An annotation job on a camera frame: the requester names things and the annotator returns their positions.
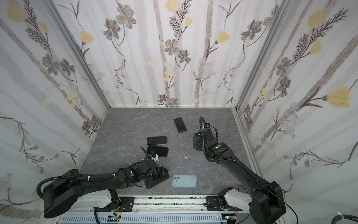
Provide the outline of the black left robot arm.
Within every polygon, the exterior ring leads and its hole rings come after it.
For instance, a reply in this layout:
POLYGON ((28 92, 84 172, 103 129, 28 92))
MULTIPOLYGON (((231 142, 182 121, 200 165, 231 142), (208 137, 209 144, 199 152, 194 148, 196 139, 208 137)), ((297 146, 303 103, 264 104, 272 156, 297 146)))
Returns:
POLYGON ((141 181, 147 189, 151 189, 168 179, 168 170, 149 159, 131 167, 119 168, 114 173, 91 175, 72 169, 62 176, 41 181, 36 193, 43 200, 44 217, 50 219, 64 214, 78 198, 89 193, 130 188, 141 181))

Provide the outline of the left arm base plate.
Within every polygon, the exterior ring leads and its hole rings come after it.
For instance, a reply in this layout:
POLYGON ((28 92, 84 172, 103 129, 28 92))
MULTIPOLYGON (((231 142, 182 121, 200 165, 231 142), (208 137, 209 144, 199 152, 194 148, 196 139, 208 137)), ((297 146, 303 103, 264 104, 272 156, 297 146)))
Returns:
POLYGON ((96 212, 131 212, 134 206, 135 197, 112 198, 110 203, 103 208, 96 208, 96 212))

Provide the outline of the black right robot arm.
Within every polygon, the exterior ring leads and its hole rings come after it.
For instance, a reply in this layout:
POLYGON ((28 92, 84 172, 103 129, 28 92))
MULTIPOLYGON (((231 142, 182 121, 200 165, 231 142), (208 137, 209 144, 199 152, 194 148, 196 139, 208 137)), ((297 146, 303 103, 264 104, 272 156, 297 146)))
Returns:
POLYGON ((240 161, 223 142, 218 142, 211 128, 201 128, 193 138, 194 148, 204 152, 209 162, 228 170, 246 190, 245 193, 227 187, 215 202, 207 201, 210 209, 228 211, 237 208, 249 213, 257 224, 273 224, 286 213, 282 189, 276 182, 269 183, 240 161))

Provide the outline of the black phone case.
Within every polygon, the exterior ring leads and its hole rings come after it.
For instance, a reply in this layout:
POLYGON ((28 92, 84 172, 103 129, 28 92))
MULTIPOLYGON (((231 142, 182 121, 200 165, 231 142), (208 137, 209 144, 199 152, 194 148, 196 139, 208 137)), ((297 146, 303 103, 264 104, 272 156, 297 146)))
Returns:
POLYGON ((170 177, 168 170, 164 167, 157 167, 156 173, 152 173, 145 181, 145 187, 151 189, 160 183, 168 180, 170 177))

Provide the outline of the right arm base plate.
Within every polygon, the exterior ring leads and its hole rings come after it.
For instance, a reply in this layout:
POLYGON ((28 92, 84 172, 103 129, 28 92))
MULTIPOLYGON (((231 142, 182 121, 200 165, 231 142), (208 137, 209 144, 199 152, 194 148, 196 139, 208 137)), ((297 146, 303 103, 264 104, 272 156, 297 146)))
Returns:
POLYGON ((236 207, 231 207, 222 196, 207 196, 204 206, 208 211, 242 211, 236 207))

